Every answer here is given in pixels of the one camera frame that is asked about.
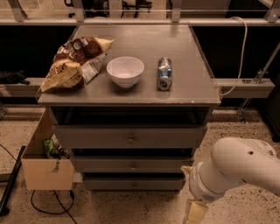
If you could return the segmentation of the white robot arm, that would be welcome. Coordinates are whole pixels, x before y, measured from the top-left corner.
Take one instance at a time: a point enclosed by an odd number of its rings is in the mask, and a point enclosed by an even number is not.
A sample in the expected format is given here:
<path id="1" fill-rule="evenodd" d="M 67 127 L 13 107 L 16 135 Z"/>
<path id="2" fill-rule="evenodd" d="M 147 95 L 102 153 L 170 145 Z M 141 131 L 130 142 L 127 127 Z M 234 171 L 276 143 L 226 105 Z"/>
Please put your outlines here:
<path id="1" fill-rule="evenodd" d="M 200 224 L 210 203 L 245 184 L 280 195 L 280 159 L 263 140 L 224 137 L 213 145 L 207 161 L 181 170 L 188 174 L 193 195 L 186 202 L 184 224 Z"/>

